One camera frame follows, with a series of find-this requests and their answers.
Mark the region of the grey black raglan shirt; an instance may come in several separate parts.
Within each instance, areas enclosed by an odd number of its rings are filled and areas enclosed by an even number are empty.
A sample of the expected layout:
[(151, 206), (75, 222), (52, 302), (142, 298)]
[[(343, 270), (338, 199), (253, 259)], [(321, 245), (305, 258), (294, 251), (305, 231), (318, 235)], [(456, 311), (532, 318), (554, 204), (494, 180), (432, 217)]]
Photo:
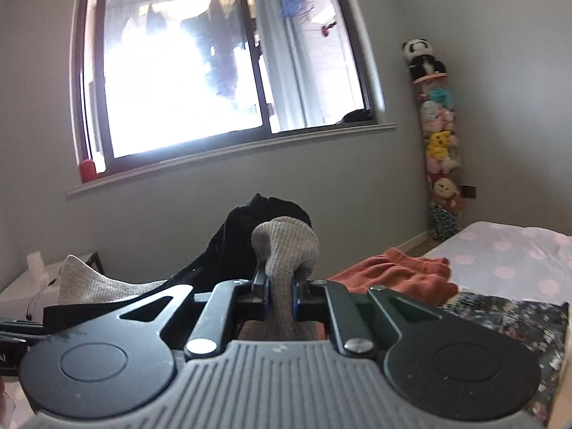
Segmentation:
[(224, 281), (250, 280), (263, 268), (271, 282), (271, 311), (265, 321), (247, 321), (241, 339), (314, 341), (315, 323), (293, 319), (291, 283), (312, 274), (318, 255), (317, 235), (300, 206), (255, 195), (229, 213), (198, 258), (166, 280), (129, 284), (69, 255), (61, 268), (57, 303), (45, 308), (43, 323), (55, 333), (174, 285), (190, 285), (196, 294), (203, 294)]

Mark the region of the white nightstand by window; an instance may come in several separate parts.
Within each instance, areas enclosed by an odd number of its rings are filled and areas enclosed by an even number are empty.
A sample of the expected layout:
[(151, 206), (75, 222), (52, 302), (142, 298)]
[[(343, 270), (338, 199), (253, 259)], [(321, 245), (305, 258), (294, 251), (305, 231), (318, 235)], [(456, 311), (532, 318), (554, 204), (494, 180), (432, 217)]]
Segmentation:
[(44, 321), (45, 308), (61, 303), (60, 298), (82, 295), (85, 281), (71, 274), (62, 275), (64, 262), (45, 266), (44, 273), (35, 277), (26, 270), (1, 291), (1, 319), (16, 321)]

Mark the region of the orange folded sweater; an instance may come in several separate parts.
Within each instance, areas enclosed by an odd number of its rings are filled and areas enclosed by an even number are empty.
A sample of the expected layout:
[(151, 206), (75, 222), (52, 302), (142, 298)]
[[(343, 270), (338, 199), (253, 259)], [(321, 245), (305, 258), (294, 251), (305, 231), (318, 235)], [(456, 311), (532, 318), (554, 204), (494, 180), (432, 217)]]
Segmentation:
[(412, 258), (390, 248), (331, 276), (329, 281), (345, 285), (352, 294), (365, 294), (373, 286), (382, 286), (440, 307), (459, 292), (451, 276), (447, 258)]

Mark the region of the pink dotted bed sheet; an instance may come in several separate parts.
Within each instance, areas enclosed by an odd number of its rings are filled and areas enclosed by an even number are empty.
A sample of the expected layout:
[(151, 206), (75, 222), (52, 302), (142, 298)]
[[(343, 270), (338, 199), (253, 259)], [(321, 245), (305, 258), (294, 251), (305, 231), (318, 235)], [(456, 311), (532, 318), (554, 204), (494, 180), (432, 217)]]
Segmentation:
[(547, 228), (473, 223), (426, 253), (450, 261), (451, 281), (483, 295), (571, 301), (571, 237)]

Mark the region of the red cup on sill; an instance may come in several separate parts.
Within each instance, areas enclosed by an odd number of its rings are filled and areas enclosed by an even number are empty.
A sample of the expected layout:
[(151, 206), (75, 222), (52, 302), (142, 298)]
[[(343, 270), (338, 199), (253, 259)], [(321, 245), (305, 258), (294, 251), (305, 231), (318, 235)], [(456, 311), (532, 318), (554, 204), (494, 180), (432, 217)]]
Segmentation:
[(92, 160), (83, 160), (79, 163), (80, 179), (83, 183), (92, 182), (98, 179), (98, 172)]

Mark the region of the plush toy column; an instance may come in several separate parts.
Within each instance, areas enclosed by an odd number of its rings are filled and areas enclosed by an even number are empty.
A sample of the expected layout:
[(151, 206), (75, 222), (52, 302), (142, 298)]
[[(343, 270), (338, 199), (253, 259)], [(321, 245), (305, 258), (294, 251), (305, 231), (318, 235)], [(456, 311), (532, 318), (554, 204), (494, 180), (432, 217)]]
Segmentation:
[(444, 241), (459, 232), (462, 196), (459, 137), (453, 95), (445, 65), (426, 39), (402, 45), (411, 76), (423, 138), (428, 182), (429, 236)]

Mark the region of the dark floral folded garment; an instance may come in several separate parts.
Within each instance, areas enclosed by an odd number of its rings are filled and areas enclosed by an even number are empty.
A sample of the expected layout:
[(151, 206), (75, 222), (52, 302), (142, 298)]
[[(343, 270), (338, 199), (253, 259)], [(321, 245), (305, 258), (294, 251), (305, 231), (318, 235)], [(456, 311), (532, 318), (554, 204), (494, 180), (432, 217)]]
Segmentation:
[(525, 344), (536, 356), (541, 379), (527, 412), (548, 427), (565, 367), (569, 304), (515, 300), (462, 291), (442, 308)]

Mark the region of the bedroom window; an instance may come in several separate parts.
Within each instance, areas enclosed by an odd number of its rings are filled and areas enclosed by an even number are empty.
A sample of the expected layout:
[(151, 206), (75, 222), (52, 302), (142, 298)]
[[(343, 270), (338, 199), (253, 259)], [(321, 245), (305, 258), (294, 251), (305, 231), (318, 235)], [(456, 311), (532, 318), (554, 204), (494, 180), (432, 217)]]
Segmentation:
[(79, 0), (73, 88), (98, 179), (385, 108), (357, 0)]

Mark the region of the black wall socket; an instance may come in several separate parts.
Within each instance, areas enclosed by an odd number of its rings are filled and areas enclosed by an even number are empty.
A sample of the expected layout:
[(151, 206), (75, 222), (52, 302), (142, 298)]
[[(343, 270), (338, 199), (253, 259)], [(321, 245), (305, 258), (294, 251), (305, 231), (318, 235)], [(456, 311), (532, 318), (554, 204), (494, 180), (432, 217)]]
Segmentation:
[(460, 196), (467, 199), (475, 199), (477, 197), (477, 189), (475, 186), (463, 185), (460, 187)]

